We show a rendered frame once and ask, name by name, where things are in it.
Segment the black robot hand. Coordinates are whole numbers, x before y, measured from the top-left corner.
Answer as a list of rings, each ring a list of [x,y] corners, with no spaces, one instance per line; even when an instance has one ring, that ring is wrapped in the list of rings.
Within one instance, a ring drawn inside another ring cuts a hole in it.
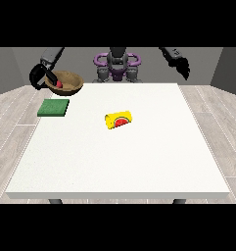
[[[57,85],[57,77],[43,64],[37,64],[33,67],[33,69],[29,73],[29,81],[31,85],[37,90],[40,90],[41,88],[47,88],[45,82],[38,84],[38,82],[45,76],[47,76],[51,80],[53,86]]]
[[[190,75],[189,62],[186,58],[180,57],[177,59],[171,59],[168,65],[176,70],[184,77],[185,80],[188,79]]]

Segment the brown wooden bowl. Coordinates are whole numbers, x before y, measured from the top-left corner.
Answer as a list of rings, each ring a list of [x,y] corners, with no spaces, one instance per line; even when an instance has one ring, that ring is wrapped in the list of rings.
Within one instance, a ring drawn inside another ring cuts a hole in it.
[[[62,83],[63,87],[58,88],[52,84],[52,81],[45,77],[45,84],[55,94],[60,96],[72,96],[83,86],[83,78],[80,75],[69,71],[53,71],[53,74]]]

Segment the green square pad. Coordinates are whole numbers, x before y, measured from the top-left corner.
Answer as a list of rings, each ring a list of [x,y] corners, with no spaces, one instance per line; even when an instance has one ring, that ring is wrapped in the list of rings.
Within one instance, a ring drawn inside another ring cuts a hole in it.
[[[63,117],[66,114],[69,99],[45,99],[38,112],[38,117]]]

